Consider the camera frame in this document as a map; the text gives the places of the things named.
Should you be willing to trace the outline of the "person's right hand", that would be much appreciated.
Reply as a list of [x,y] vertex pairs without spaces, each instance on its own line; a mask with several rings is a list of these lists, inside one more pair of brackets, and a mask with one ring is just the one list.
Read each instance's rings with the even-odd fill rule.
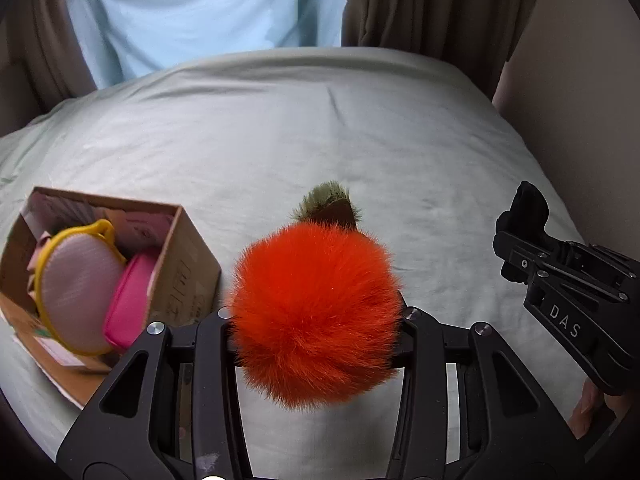
[[591,425],[592,415],[596,408],[606,405],[608,408],[617,411],[615,399],[604,394],[589,378],[582,385],[582,396],[570,415],[567,423],[576,439],[582,438]]

